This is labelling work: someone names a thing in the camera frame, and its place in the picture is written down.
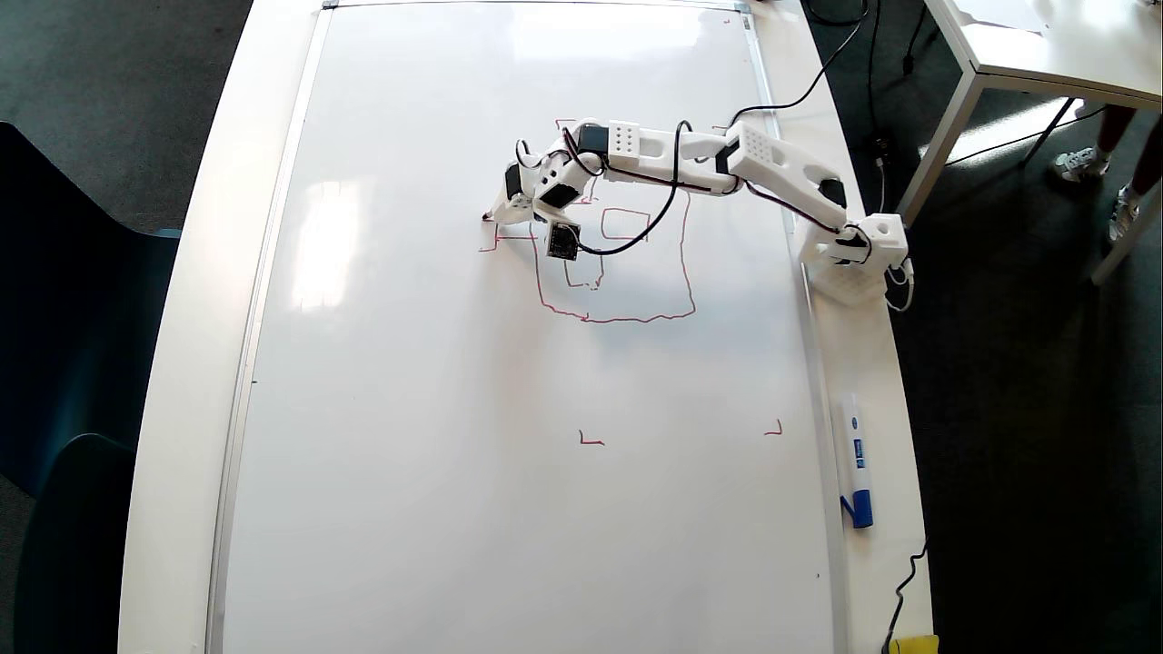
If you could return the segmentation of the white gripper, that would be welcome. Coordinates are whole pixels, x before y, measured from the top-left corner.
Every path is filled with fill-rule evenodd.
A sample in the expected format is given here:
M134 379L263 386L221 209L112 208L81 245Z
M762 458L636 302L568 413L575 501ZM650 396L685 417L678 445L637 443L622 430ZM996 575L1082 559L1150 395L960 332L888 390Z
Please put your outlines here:
M569 204L582 197L587 183L602 173L602 159L593 152L576 159L552 154L540 165L527 168L512 159L505 169L502 192L488 211L488 220L499 226L511 223L570 223L565 215Z

